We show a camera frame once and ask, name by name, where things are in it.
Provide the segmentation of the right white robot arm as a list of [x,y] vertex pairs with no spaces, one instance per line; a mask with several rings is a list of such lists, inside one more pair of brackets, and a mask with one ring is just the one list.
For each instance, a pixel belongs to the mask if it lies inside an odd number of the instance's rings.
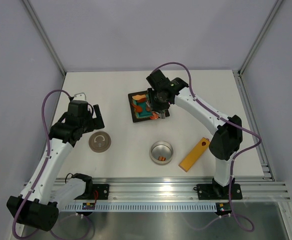
[[179,77],[170,80],[162,71],[156,70],[146,79],[150,84],[147,91],[151,110],[163,114],[171,105],[177,105],[208,129],[212,135],[209,150],[216,159],[215,174],[212,183],[198,191],[216,200],[228,198],[234,183],[230,178],[231,158],[242,143],[241,118],[221,114],[197,97],[190,84]]

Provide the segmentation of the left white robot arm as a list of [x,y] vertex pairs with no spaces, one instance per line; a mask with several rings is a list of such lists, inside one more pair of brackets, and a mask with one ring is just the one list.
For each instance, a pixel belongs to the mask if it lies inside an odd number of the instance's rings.
[[19,196],[11,196],[7,208],[13,225],[22,224],[50,231],[59,212],[75,199],[95,196],[91,176],[76,173],[69,182],[51,195],[60,169],[80,138],[105,127],[99,106],[84,100],[71,100],[68,109],[51,126],[46,151],[33,176]]

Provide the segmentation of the metal serving tongs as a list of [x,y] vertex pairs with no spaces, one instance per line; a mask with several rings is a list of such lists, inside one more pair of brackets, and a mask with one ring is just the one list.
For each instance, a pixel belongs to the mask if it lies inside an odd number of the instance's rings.
[[152,113],[153,113],[153,112],[157,113],[157,114],[159,115],[159,119],[164,119],[164,118],[166,118],[166,114],[165,114],[164,112],[155,111],[155,110],[152,108],[152,105],[151,105],[150,100],[147,100],[147,101],[146,101],[146,111],[147,111],[148,113],[150,113],[151,116],[152,116]]

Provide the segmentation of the small brown meat piece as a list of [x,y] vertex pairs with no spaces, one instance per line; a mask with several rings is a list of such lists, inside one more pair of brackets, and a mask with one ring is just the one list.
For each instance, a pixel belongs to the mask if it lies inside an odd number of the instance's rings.
[[165,161],[165,160],[166,160],[166,158],[165,158],[165,157],[163,157],[163,156],[160,156],[160,157],[158,158],[158,160],[159,160],[159,161]]

